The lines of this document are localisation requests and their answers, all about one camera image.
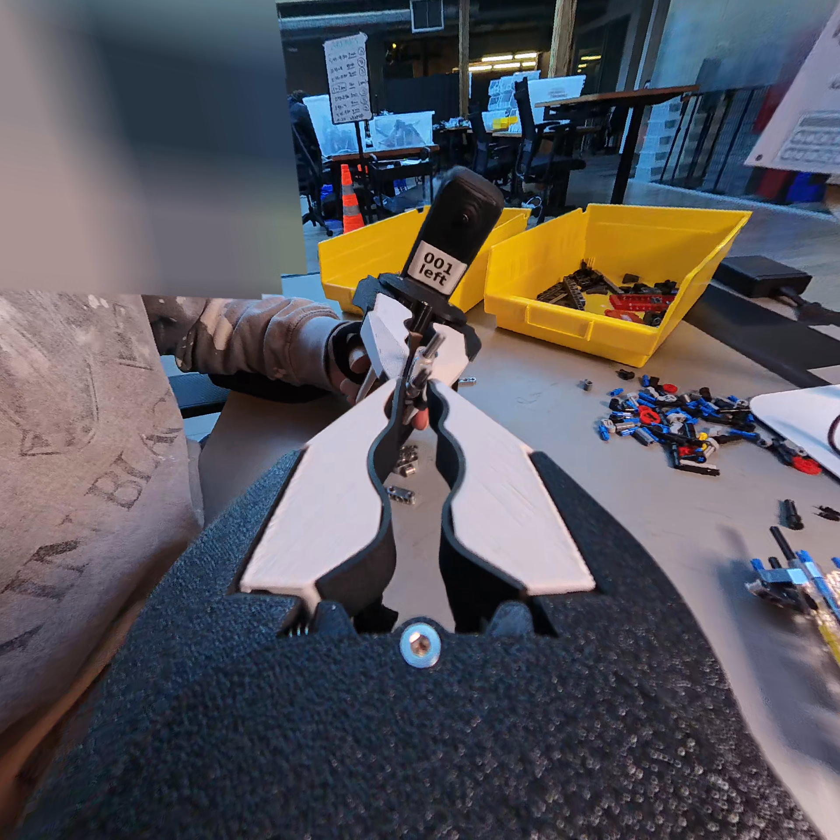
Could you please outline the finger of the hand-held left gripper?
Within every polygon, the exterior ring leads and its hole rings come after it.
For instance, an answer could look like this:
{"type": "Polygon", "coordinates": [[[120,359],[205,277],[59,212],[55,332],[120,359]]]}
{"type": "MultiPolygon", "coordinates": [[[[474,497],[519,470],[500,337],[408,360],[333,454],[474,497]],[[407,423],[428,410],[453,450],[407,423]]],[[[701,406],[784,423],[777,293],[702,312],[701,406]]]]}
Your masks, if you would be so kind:
{"type": "Polygon", "coordinates": [[[394,380],[403,373],[409,354],[406,321],[412,313],[401,302],[379,292],[373,309],[362,321],[360,336],[371,366],[358,391],[361,402],[379,381],[394,380]]]}
{"type": "Polygon", "coordinates": [[[434,369],[427,383],[440,381],[447,386],[457,382],[466,368],[469,358],[466,351],[466,336],[458,330],[435,330],[445,341],[437,351],[434,369]]]}

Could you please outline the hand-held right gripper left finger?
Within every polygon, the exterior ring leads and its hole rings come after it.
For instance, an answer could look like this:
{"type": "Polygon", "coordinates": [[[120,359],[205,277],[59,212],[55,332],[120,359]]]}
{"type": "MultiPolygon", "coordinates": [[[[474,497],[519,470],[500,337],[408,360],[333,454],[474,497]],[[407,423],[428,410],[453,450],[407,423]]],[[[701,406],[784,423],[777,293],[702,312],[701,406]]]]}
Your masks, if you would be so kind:
{"type": "Polygon", "coordinates": [[[382,602],[396,568],[390,501],[375,453],[399,448],[390,381],[311,438],[238,579],[243,593],[297,597],[358,616],[382,602]]]}

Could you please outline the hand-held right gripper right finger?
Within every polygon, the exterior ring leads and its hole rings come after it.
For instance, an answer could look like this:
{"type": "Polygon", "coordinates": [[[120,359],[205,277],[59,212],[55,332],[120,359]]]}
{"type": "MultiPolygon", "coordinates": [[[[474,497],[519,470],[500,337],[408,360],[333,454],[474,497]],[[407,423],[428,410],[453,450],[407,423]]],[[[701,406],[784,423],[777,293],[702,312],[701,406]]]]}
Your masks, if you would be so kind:
{"type": "Polygon", "coordinates": [[[436,468],[448,495],[438,565],[459,634],[478,634],[499,606],[591,594],[596,582],[550,483],[558,466],[442,382],[427,389],[436,468]]]}

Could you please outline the grey twin axle assembly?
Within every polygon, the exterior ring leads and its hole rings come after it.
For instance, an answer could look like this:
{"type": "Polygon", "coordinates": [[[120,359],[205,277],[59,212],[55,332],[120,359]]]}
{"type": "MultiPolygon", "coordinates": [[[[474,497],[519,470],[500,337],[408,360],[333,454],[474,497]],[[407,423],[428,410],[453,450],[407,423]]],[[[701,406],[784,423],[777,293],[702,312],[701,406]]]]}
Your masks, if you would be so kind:
{"type": "Polygon", "coordinates": [[[444,341],[445,337],[436,332],[427,344],[416,350],[406,375],[404,405],[407,412],[425,404],[426,384],[433,372],[438,348],[444,341]]]}

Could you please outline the grey desk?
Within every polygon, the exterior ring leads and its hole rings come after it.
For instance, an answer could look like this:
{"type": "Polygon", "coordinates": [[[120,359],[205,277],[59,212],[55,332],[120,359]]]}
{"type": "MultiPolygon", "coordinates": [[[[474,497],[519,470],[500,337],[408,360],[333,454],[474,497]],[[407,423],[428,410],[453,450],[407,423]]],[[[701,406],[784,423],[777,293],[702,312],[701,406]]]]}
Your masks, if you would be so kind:
{"type": "Polygon", "coordinates": [[[595,593],[507,603],[413,668],[311,633],[197,690],[192,838],[821,838],[638,542],[546,473],[595,593]]]}

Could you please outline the person's left hand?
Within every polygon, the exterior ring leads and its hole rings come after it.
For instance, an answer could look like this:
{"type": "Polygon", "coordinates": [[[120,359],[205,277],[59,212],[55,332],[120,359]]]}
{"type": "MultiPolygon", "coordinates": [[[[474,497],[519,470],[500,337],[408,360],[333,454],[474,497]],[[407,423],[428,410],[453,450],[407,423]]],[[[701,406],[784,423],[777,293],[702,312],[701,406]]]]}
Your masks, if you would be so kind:
{"type": "Polygon", "coordinates": [[[362,386],[371,370],[371,360],[362,343],[353,343],[346,353],[346,369],[349,375],[342,373],[339,390],[349,404],[358,402],[362,386]]]}

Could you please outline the yellow plastic parts bin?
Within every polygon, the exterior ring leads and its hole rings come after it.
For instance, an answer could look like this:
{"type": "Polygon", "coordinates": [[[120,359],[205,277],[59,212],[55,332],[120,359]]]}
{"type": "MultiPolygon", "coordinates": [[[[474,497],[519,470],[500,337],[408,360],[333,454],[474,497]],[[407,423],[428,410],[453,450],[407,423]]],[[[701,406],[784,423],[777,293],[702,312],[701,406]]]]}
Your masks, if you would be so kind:
{"type": "MultiPolygon", "coordinates": [[[[322,241],[318,245],[322,289],[327,299],[336,301],[343,312],[360,314],[353,297],[360,281],[368,276],[399,272],[429,210],[414,208],[348,234],[322,241]]],[[[452,303],[468,312],[485,295],[487,266],[491,249],[523,233],[531,216],[529,208],[507,207],[460,281],[452,303]]]]}
{"type": "Polygon", "coordinates": [[[752,213],[696,207],[590,204],[518,234],[489,253],[484,306],[497,326],[568,349],[644,366],[705,293],[752,213]],[[586,264],[614,285],[673,281],[659,325],[615,316],[614,292],[585,293],[582,310],[538,296],[586,264]]]}

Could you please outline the clear plastic storage box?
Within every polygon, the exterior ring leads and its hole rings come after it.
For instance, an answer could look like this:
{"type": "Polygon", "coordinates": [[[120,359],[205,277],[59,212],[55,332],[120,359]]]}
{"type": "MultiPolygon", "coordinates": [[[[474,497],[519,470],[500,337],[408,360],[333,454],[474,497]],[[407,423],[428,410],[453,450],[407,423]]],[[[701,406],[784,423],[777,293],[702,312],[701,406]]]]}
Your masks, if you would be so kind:
{"type": "Polygon", "coordinates": [[[344,150],[342,133],[333,124],[328,95],[309,96],[302,100],[306,106],[322,157],[332,157],[344,150]]]}
{"type": "Polygon", "coordinates": [[[434,112],[378,115],[371,121],[374,151],[421,149],[434,144],[434,112]]]}

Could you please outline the orange traffic cone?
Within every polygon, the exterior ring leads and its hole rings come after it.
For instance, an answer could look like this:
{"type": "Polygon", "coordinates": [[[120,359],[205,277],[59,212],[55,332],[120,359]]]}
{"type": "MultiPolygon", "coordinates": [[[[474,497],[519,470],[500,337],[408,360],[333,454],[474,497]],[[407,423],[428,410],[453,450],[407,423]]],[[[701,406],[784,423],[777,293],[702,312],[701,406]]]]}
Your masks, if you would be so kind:
{"type": "Polygon", "coordinates": [[[364,217],[361,212],[359,198],[354,190],[354,181],[347,164],[341,164],[341,200],[343,233],[349,234],[364,227],[364,217]]]}

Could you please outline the heap of black red beams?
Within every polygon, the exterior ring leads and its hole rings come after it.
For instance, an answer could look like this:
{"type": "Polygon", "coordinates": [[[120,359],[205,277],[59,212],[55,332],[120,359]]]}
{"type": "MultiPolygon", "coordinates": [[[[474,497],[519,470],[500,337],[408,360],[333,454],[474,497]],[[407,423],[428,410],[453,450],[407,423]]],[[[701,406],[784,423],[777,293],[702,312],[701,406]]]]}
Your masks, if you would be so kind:
{"type": "Polygon", "coordinates": [[[679,284],[674,280],[646,280],[631,272],[614,280],[583,259],[579,268],[541,291],[535,300],[657,328],[678,291],[679,284]]]}

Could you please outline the pile of small toy connectors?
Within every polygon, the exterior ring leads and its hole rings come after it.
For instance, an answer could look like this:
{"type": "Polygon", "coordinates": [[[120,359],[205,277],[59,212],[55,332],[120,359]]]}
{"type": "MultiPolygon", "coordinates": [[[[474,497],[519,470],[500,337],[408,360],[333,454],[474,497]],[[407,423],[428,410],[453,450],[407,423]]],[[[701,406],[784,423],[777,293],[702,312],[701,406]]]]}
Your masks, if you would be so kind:
{"type": "Polygon", "coordinates": [[[605,414],[594,424],[603,442],[633,439],[660,448],[670,468],[711,478],[721,475],[721,449],[740,444],[761,448],[804,475],[823,472],[802,448],[758,420],[752,398],[720,395],[706,386],[687,390],[650,374],[622,382],[607,392],[605,414]]]}

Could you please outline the wooden top standing table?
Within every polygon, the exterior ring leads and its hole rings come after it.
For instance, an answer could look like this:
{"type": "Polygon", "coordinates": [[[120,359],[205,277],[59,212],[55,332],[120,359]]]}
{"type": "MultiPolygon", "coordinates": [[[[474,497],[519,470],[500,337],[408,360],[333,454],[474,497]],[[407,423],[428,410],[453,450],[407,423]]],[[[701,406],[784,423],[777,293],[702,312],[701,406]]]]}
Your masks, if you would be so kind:
{"type": "Polygon", "coordinates": [[[582,119],[585,113],[597,113],[607,108],[626,109],[629,123],[624,134],[623,150],[616,170],[610,204],[623,204],[629,176],[634,163],[638,136],[642,127],[644,111],[673,98],[684,98],[699,91],[699,85],[665,88],[643,88],[632,91],[596,93],[578,98],[538,101],[537,109],[543,110],[545,122],[567,119],[571,122],[582,119]]]}

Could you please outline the partly built toy model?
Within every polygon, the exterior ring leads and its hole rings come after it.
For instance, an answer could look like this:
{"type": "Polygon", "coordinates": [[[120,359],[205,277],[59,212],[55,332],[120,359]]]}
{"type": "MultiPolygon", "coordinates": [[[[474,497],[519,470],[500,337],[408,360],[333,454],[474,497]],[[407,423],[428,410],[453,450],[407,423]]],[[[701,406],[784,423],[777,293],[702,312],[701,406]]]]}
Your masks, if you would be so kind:
{"type": "Polygon", "coordinates": [[[825,573],[808,552],[792,549],[780,527],[771,526],[770,533],[784,560],[752,559],[754,577],[746,584],[747,591],[803,616],[839,665],[839,559],[832,557],[832,569],[825,573]]]}

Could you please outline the black power adapter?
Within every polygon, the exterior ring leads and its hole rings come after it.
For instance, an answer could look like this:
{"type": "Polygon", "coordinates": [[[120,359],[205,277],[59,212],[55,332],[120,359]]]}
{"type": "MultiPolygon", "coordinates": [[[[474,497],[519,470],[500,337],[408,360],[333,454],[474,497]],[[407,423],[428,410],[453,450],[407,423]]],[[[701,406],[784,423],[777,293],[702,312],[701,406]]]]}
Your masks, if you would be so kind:
{"type": "Polygon", "coordinates": [[[713,278],[720,286],[749,299],[774,298],[788,288],[801,296],[812,275],[760,255],[723,259],[713,278]]]}

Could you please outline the stack of red blue crates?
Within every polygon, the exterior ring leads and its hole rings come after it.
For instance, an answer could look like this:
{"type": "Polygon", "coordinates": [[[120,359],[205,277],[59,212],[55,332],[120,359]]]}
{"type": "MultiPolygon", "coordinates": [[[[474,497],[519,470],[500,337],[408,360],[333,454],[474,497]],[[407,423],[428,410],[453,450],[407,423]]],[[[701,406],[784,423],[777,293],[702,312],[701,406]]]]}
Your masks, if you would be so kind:
{"type": "Polygon", "coordinates": [[[783,170],[759,170],[752,194],[780,205],[819,204],[823,201],[828,174],[783,170]]]}

